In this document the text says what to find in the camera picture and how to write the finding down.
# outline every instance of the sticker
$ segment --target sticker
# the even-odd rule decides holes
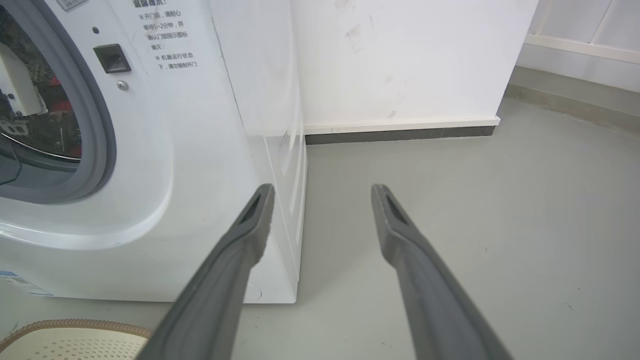
[[[10,271],[0,271],[0,277],[2,277],[3,279],[7,280],[8,282],[12,283],[13,285],[16,285],[17,287],[23,289],[24,291],[32,295],[53,296],[52,293],[49,293],[48,291],[44,291],[43,289],[40,289],[38,286],[31,284],[27,280],[19,277],[18,275],[15,275]]]
[[[85,1],[86,0],[58,0],[58,4],[67,12]]]
[[[189,10],[178,1],[113,0],[110,5],[147,72],[189,72],[201,65],[196,37],[189,28]]]

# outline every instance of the wall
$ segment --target wall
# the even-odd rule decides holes
[[[537,0],[292,0],[307,134],[496,125]]]
[[[637,0],[541,0],[533,34],[640,54]],[[640,92],[640,64],[525,44],[517,65]]]

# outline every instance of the washing machine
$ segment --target washing machine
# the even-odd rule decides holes
[[[0,0],[0,276],[173,301],[273,183],[245,302],[296,300],[307,155],[289,0]]]

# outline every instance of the floor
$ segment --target floor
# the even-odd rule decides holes
[[[640,93],[515,67],[504,97],[640,136]]]
[[[243,308],[234,359],[412,359],[369,188],[385,183],[515,359],[640,352],[640,139],[506,100],[493,136],[315,145],[298,302]],[[0,336],[48,318],[155,326],[167,304],[0,282]]]

